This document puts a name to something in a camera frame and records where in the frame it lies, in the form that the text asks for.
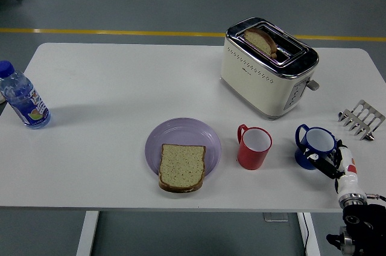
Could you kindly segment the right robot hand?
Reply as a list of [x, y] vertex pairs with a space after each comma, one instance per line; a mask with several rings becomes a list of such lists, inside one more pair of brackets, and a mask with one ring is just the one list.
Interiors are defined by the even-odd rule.
[[359, 187], [355, 160], [342, 140], [335, 141], [333, 149], [327, 152], [301, 141], [296, 144], [295, 159], [298, 165], [308, 170], [317, 169], [335, 180], [335, 190], [341, 206], [346, 206], [350, 201], [362, 205], [367, 201], [365, 192]]

